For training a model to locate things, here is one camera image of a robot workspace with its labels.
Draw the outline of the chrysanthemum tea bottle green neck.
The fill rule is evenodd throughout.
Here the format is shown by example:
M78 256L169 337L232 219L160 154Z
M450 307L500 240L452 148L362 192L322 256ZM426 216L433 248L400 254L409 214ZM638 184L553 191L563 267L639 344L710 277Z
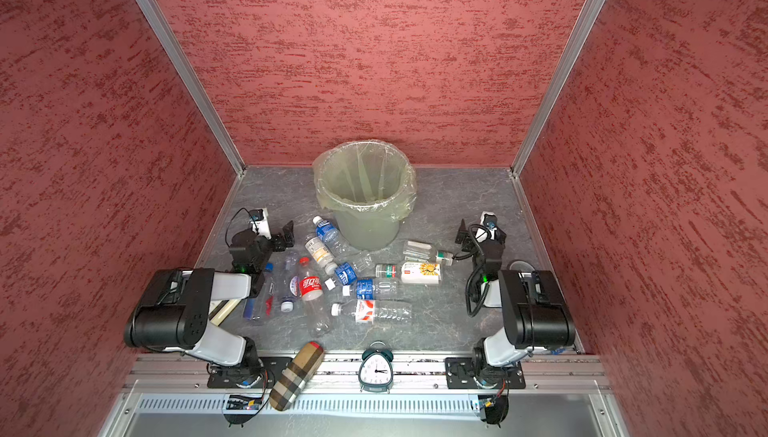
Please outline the chrysanthemum tea bottle green neck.
M438 285L442 280L441 266L427 262L377 264L375 277L399 279L406 284L418 285Z

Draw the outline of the blue red label bottle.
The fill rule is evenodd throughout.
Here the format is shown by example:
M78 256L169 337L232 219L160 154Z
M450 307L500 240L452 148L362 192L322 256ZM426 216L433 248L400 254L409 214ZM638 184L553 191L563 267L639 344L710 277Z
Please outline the blue red label bottle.
M274 302L273 264L267 263L262 276L264 282L258 296L246 300L243 318L254 325L264 325L272 316Z

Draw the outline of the Gamer label clear bottle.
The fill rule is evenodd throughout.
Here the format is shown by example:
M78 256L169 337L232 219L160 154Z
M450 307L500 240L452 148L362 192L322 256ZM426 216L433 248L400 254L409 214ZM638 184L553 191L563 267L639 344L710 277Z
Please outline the Gamer label clear bottle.
M290 313L295 307L297 297L293 281L297 275L298 260L299 256L296 252L286 251L282 262L278 265L278 301L279 310L282 313Z

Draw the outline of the red Coca-Cola bottle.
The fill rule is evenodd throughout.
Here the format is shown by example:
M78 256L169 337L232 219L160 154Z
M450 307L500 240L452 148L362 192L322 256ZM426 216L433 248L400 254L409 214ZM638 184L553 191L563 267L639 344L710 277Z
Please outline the red Coca-Cola bottle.
M299 291L310 332L321 337L331 330L331 316L319 274L309 257L299 259Z

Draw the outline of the red white label water bottle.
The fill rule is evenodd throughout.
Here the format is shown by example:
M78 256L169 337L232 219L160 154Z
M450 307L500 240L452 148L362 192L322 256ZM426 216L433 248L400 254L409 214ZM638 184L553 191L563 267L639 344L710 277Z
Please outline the red white label water bottle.
M345 317L362 324L406 324L413 319L410 303L389 300L354 300L331 305L332 317Z

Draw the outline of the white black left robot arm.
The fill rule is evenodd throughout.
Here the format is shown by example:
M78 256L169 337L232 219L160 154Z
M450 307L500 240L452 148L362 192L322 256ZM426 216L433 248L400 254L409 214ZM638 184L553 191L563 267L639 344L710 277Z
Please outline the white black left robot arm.
M213 268L157 271L128 319L124 342L154 353L178 352L208 364L209 385L250 388L268 374L253 339L235 335L209 319L214 300L257 299L265 291L271 255L295 244L294 223L267 238L241 231L229 246L231 272Z

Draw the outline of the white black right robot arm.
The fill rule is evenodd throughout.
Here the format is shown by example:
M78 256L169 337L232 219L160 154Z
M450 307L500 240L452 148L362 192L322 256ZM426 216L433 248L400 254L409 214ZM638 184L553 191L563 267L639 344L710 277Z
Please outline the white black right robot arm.
M576 328L554 274L523 261L503 265L506 234L485 213L479 223L461 222L455 242L460 260L472 270L464 287L467 315L499 309L502 326L480 339L470 359L448 359L448 378L480 389L523 388L521 362L537 352L557 352L575 344Z

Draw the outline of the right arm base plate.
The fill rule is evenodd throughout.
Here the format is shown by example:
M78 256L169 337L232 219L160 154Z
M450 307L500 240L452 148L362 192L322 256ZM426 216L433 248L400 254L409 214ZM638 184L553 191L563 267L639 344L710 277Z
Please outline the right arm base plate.
M447 387L467 390L521 390L526 388L525 376L519 362L508 367L493 367L477 363L469 357L448 357L444 360Z

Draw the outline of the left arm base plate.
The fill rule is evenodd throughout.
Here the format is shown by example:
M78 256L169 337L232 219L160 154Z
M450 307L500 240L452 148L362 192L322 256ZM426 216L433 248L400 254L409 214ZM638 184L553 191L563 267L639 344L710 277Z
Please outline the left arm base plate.
M221 367L208 365L208 389L234 389L250 391L271 388L287 367L291 357L262 356L257 359L257 369L248 367Z

